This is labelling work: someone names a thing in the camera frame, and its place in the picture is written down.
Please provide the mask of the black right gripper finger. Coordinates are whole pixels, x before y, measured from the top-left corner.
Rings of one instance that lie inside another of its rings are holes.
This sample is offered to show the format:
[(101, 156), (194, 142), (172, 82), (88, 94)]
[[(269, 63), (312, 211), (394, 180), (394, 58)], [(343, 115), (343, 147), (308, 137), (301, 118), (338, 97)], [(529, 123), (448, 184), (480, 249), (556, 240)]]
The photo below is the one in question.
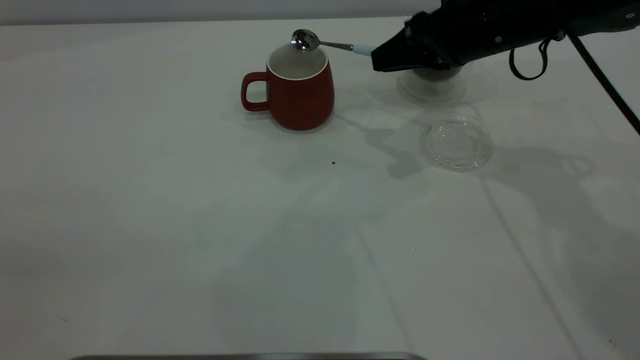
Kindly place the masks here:
[(384, 73), (411, 69), (443, 71), (454, 67), (435, 52), (422, 48), (378, 47), (371, 52), (371, 61), (374, 71)]
[(445, 50), (437, 40), (436, 22), (430, 13), (419, 12), (404, 20), (400, 31), (372, 51), (373, 57), (442, 56)]

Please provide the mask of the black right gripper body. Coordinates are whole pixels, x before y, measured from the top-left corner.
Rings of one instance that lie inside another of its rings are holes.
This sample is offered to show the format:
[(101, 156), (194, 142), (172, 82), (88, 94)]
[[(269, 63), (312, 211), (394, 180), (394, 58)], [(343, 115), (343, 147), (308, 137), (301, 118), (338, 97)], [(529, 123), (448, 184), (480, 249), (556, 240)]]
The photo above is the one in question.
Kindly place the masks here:
[(555, 38), (563, 0), (442, 0), (439, 66), (474, 60)]

